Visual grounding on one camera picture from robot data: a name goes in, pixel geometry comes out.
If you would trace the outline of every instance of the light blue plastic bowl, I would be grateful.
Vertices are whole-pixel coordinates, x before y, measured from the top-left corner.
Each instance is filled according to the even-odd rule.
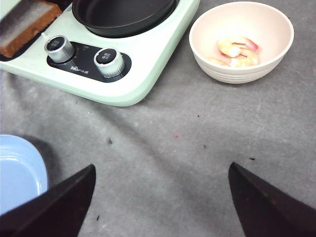
[[[0,215],[47,191],[44,161],[27,140],[0,135]]]

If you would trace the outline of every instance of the black nonstick pan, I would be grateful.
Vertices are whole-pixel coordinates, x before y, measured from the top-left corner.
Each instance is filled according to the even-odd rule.
[[[74,17],[88,30],[107,38],[145,32],[175,9],[179,0],[74,0]]]

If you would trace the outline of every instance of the brown sponge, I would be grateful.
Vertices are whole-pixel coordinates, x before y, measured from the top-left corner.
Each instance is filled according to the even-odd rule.
[[[19,2],[0,22],[0,54],[13,57],[25,43],[61,13],[59,6],[51,2]]]

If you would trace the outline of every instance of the cooked shrimp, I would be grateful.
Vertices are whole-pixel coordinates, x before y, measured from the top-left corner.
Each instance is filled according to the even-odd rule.
[[[207,59],[213,63],[219,64],[222,66],[229,66],[227,63],[223,62],[222,60],[216,59],[216,58],[208,57]]]
[[[245,45],[246,48],[253,52],[257,52],[259,48],[253,41],[243,36],[226,36],[218,41],[219,50],[232,58],[240,55],[242,50],[240,45]]]
[[[232,58],[231,59],[231,67],[249,67],[255,66],[259,63],[258,54],[253,51],[245,48],[240,49],[240,54],[245,56],[246,58]]]

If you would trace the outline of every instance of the gray fabric surface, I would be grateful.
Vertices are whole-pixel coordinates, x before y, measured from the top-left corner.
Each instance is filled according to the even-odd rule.
[[[201,0],[194,20],[226,2]],[[260,2],[290,17],[295,39],[271,73],[248,84],[217,82],[198,67],[192,23],[135,106],[102,105],[1,72],[1,133],[38,148],[51,186],[96,166],[80,237],[242,237],[232,161],[316,208],[316,2]]]

